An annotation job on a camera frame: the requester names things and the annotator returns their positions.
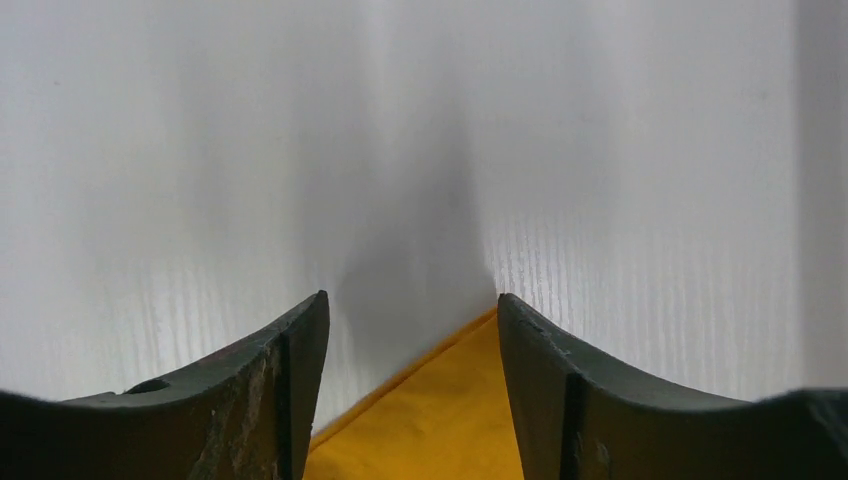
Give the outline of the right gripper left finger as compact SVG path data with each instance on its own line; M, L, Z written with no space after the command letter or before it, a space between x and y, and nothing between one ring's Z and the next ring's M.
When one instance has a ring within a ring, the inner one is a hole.
M266 327L124 393L1 396L5 479L299 479L330 327L317 292Z

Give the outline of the orange t-shirt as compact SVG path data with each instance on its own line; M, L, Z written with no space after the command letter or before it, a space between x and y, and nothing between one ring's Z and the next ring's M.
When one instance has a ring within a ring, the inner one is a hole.
M315 435L304 476L522 478L496 312L446 338Z

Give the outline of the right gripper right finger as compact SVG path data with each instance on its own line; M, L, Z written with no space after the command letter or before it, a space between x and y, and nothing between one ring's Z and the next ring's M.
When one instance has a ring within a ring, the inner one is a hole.
M843 479L847 393L745 402L635 368L500 296L500 352L527 479Z

